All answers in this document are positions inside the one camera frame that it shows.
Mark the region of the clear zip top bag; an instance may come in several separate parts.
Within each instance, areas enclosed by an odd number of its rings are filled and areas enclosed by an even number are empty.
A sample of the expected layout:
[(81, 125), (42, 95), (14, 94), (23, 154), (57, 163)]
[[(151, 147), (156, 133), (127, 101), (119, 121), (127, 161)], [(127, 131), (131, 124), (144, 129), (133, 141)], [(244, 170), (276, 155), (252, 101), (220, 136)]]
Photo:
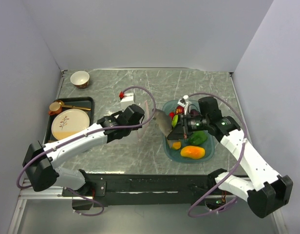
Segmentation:
[(149, 109), (149, 103), (148, 101), (144, 101), (142, 103), (139, 104), (139, 106), (144, 110), (145, 112), (145, 117), (143, 119), (143, 121), (141, 121), (141, 123), (143, 123), (144, 125), (142, 125), (141, 128), (139, 128), (137, 131), (134, 131), (135, 133), (135, 137), (138, 141), (141, 141), (141, 139), (145, 136), (145, 132), (147, 130), (147, 127), (149, 126), (149, 122), (146, 123), (146, 121), (149, 119), (150, 115), (151, 115), (151, 111)]

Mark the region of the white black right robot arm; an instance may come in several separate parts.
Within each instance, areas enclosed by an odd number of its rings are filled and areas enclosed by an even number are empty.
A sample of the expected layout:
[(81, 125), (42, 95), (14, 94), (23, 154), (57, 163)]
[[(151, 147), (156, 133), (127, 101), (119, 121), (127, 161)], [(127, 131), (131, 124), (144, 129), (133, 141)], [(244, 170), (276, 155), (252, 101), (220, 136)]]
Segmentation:
[(246, 201), (257, 217), (264, 218), (289, 202), (293, 181), (287, 175), (281, 176), (262, 158), (248, 141), (245, 124), (239, 125), (233, 117), (222, 115), (219, 99), (205, 94), (198, 100), (200, 115), (191, 117), (189, 96), (183, 96), (178, 105), (184, 108), (184, 114), (168, 135), (169, 140), (179, 140), (206, 130), (237, 160), (230, 172), (217, 169), (208, 175), (208, 191), (192, 207), (211, 193), (227, 191)]

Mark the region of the green apple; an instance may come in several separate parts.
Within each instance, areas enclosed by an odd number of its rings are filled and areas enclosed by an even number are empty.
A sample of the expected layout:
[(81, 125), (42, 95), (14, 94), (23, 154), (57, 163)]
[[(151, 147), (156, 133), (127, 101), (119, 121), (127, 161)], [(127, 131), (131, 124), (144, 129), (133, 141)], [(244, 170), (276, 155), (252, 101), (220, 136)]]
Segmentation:
[(172, 122), (171, 122), (171, 125), (172, 125), (172, 128), (174, 128), (177, 123), (178, 123), (178, 118), (179, 118), (179, 115), (175, 115), (172, 119)]

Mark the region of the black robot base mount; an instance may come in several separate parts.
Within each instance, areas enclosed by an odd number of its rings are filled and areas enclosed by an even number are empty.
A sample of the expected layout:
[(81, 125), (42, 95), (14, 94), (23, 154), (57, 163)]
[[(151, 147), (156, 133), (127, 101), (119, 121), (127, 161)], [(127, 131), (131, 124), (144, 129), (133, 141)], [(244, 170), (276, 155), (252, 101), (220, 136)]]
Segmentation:
[(193, 204), (212, 186), (207, 175), (88, 174), (79, 190), (105, 207)]

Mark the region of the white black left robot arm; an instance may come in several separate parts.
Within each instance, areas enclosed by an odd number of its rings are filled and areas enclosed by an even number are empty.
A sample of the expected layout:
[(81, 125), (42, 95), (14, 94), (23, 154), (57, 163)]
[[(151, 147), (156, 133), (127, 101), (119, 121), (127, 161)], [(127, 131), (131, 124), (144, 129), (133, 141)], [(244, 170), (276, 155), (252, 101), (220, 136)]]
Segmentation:
[(41, 192), (57, 185), (67, 186), (78, 195), (87, 195), (91, 184), (85, 179), (84, 172), (64, 169), (61, 165), (94, 146), (128, 136), (131, 131), (141, 128), (144, 117), (144, 110), (132, 104), (65, 139), (45, 145), (39, 141), (30, 144), (22, 166), (34, 191)]

